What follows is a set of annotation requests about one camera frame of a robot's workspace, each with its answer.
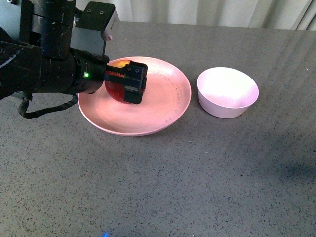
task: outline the pink plate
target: pink plate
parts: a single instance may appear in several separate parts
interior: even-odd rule
[[[185,112],[191,99],[187,77],[178,68],[156,58],[128,57],[148,66],[146,91],[139,105],[112,99],[102,85],[94,94],[79,94],[83,116],[97,128],[122,136],[144,136],[161,131]]]

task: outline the table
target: table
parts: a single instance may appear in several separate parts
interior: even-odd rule
[[[315,235],[316,32],[122,22],[106,52],[178,67],[187,111],[158,133],[121,137],[77,105],[26,120],[16,98],[0,101],[1,236]],[[220,66],[258,84],[240,117],[199,105],[199,74]],[[29,110],[68,99],[35,94]]]

